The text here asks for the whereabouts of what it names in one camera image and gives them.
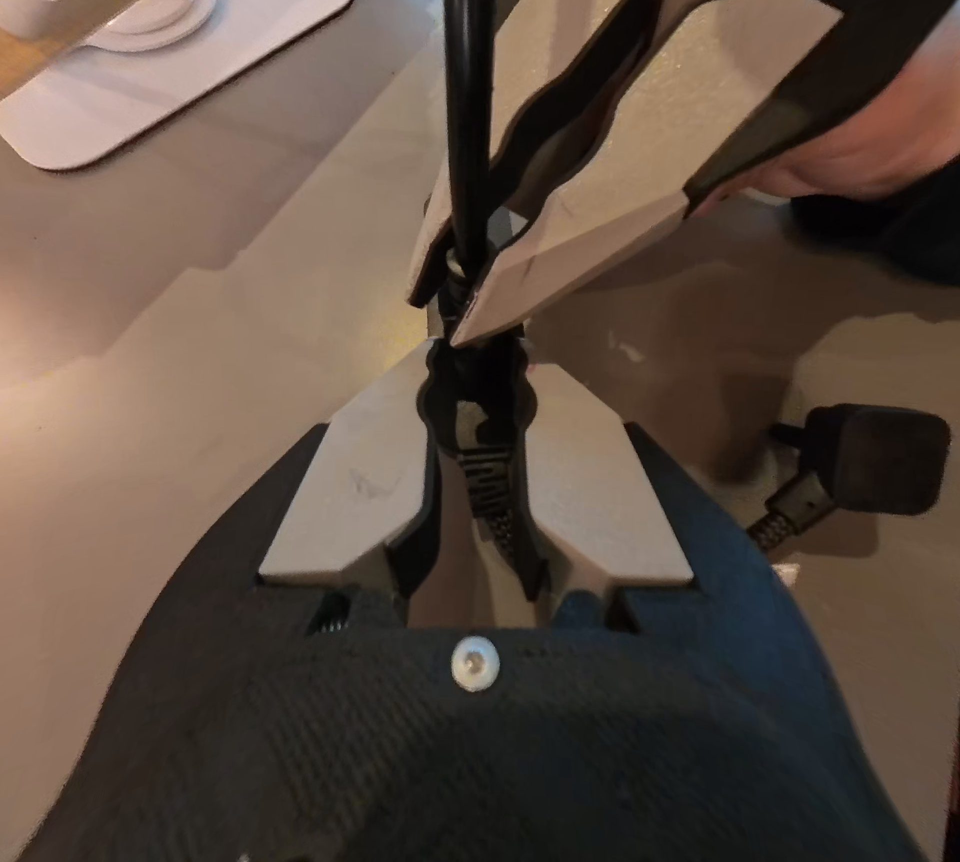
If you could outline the person's right forearm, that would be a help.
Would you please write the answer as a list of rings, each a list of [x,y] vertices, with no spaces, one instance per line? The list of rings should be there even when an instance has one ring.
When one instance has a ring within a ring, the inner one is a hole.
[[[802,236],[873,256],[909,277],[959,286],[959,160],[892,195],[870,201],[813,195],[792,199]]]

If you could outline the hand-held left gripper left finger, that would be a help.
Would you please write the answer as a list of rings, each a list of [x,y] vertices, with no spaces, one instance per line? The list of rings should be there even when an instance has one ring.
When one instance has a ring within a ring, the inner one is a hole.
[[[331,419],[259,568],[265,582],[410,597],[440,547],[436,441],[420,394],[425,341]]]

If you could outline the person's right hand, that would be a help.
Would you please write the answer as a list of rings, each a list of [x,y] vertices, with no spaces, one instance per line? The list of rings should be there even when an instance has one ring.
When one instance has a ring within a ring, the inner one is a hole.
[[[778,198],[880,198],[946,165],[958,149],[958,30],[949,27],[931,35],[860,112],[722,184],[693,215],[744,189]]]

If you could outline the black power strip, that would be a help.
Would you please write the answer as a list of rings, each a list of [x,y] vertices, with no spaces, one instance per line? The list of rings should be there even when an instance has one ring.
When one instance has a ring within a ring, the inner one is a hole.
[[[464,338],[478,287],[463,273],[457,256],[450,208],[441,193],[428,196],[419,236],[422,269],[417,290],[432,291],[440,335],[424,358],[426,377],[417,411],[438,449],[462,462],[514,457],[537,409],[529,382],[530,352],[518,326]]]

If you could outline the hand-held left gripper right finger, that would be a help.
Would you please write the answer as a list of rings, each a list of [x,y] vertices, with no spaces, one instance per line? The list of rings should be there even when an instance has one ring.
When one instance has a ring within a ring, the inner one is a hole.
[[[546,559],[547,592],[684,588],[690,562],[626,424],[553,362],[525,370],[532,419],[522,436],[526,505]]]

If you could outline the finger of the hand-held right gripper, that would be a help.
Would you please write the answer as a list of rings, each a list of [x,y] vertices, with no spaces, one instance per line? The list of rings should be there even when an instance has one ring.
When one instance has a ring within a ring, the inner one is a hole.
[[[820,0],[691,9],[619,99],[592,158],[498,253],[452,346],[524,322],[675,230],[687,183],[842,16]]]
[[[485,251],[475,307],[542,307],[641,238],[632,223],[588,221],[575,182],[614,119],[647,46],[647,0],[496,0],[485,216],[526,223]]]

